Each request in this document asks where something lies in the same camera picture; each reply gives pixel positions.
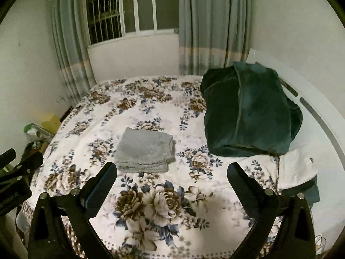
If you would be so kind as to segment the window with metal bars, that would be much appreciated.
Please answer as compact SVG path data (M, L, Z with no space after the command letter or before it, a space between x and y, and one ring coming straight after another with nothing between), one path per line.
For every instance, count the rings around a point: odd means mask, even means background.
M178 0L85 0L90 44L178 33Z

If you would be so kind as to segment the green and white bag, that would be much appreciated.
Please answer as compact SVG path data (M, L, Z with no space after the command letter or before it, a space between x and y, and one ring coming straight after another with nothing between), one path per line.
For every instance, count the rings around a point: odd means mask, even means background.
M53 134L47 130L41 128L40 126L30 123L24 127L24 132L28 142L48 142L50 143L54 137Z

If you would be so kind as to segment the right grey-green curtain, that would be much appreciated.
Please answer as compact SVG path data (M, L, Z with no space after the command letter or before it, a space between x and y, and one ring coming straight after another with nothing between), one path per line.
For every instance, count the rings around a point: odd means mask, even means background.
M251 0L179 0L180 74L202 76L244 61L250 34Z

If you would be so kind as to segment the grey-green curtain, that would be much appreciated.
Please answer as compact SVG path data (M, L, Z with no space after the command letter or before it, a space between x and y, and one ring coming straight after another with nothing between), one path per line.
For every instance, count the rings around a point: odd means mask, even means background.
M52 35L62 83L72 106L96 84L89 60L82 0L49 0Z
M179 0L180 74L202 76L244 61L250 34L251 0Z

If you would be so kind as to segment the yellow cardboard box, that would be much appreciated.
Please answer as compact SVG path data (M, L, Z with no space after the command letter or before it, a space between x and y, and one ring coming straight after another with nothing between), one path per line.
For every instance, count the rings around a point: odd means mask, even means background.
M60 119L55 113L45 114L42 119L42 126L49 133L55 135L61 125Z

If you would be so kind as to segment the left grey-green curtain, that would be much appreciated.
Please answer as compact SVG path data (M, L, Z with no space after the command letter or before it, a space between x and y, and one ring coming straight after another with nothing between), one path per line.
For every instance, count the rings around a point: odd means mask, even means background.
M49 0L52 35L62 83L72 106L96 84L89 60L82 0Z

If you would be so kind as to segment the grey fluffy pants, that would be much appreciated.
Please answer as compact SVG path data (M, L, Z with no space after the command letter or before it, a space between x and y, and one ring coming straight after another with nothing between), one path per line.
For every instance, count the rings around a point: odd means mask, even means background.
M121 172L165 173L169 163L174 161L173 136L164 132L126 128L114 157Z

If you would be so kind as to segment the dark grey folded clothes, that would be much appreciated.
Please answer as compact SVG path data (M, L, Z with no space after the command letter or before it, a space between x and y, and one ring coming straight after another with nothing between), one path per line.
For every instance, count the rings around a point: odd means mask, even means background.
M309 208L311 208L315 203L320 202L318 176L314 176L314 178L303 184L281 191L282 196L296 196L298 193L303 193Z

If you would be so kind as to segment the white bed headboard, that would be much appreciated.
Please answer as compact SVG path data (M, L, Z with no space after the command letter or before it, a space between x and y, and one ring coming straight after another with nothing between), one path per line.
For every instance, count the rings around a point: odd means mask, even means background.
M289 92L318 122L344 165L344 117L326 96L294 69L259 50L250 49L247 61L267 66L278 73Z

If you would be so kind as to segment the dark green folded blanket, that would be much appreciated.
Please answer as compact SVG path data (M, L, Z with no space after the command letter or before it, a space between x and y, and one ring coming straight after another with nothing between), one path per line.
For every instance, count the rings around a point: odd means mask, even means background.
M260 64L209 69L200 91L206 142L214 155L284 155L301 128L301 109L285 95L277 72Z

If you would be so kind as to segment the floral bed blanket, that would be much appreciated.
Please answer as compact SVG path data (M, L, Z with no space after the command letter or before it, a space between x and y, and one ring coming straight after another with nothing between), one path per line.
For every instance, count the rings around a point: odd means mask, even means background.
M226 178L231 162L208 149L200 77L107 81L71 111L31 181L34 202L68 194L109 161L118 177L92 226L120 258L227 256L220 232L251 228Z

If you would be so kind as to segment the white folded cloth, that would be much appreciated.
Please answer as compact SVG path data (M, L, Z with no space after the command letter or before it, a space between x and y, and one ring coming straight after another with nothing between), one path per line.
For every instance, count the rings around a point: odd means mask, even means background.
M296 149L279 156L278 189L287 190L312 180L318 169L312 159Z

